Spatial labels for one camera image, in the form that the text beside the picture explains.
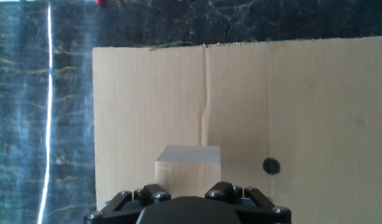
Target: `table surface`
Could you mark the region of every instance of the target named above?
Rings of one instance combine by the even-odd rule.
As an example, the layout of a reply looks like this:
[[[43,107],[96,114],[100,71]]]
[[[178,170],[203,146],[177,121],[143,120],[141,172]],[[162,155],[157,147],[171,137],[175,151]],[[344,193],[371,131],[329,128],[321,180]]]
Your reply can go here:
[[[372,35],[382,0],[0,2],[0,223],[96,209],[93,47]]]

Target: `black circle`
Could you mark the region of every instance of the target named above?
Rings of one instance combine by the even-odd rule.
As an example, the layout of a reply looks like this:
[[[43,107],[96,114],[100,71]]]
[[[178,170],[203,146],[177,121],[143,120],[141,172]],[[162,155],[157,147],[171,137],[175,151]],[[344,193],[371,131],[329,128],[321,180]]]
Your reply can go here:
[[[263,162],[263,169],[266,171],[266,173],[275,175],[278,174],[279,171],[281,171],[281,166],[279,165],[279,162],[274,158],[267,158]]]

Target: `cardboard sheet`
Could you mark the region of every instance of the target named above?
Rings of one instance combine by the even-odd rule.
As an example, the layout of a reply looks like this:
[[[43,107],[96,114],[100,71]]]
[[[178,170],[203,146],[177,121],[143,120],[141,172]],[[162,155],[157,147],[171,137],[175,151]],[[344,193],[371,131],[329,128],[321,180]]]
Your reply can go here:
[[[382,37],[97,48],[93,86],[98,208],[153,182],[166,145],[208,144],[294,223],[382,223]]]

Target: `screw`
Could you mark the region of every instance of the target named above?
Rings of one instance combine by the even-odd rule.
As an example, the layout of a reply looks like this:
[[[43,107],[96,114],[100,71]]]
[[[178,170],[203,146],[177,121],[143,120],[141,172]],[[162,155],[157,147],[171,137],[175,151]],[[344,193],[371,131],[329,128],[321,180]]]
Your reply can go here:
[[[104,207],[109,203],[110,201],[106,201],[104,202]]]
[[[170,194],[167,192],[157,192],[154,194],[154,198],[165,198],[168,197]]]
[[[95,218],[99,218],[99,217],[102,217],[103,216],[103,213],[102,212],[99,212],[99,211],[95,211],[95,212],[91,212],[90,214],[87,215],[87,218],[89,219],[95,219]]]
[[[257,191],[256,187],[245,187],[245,191]]]
[[[223,192],[221,192],[219,190],[210,190],[208,192],[208,195],[211,196],[211,197],[219,197],[219,196],[223,195]]]
[[[121,192],[121,194],[122,194],[122,195],[128,195],[128,194],[131,194],[131,192],[128,191],[128,190],[124,190],[124,191]]]
[[[284,207],[284,206],[275,206],[273,208],[273,211],[275,213],[284,213],[284,212],[287,212],[289,209],[287,207]]]

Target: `bolt head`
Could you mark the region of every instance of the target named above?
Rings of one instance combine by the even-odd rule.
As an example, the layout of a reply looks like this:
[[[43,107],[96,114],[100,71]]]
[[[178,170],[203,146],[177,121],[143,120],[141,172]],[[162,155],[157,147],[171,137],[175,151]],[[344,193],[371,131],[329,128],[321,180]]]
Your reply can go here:
[[[168,197],[169,196],[169,193],[167,192],[157,192],[154,194],[154,198],[165,198],[165,197]]]
[[[289,209],[287,208],[287,207],[284,207],[284,206],[275,206],[274,208],[273,208],[273,211],[275,212],[275,213],[285,213],[285,212],[287,212]]]
[[[121,192],[121,194],[122,194],[122,195],[128,195],[128,194],[131,194],[131,192],[128,191],[128,190],[124,190],[124,191]]]
[[[103,216],[103,213],[102,212],[99,212],[99,211],[95,211],[95,212],[91,212],[90,214],[87,215],[87,218],[89,219],[95,219],[95,218],[99,218],[99,217],[102,217]]]
[[[256,187],[245,187],[245,191],[257,191]]]
[[[208,192],[208,195],[211,196],[211,197],[219,197],[219,196],[223,195],[223,192],[221,192],[219,190],[210,190]]]
[[[240,186],[237,186],[237,185],[233,185],[233,189],[234,189],[234,190],[240,190],[241,187],[240,187]]]

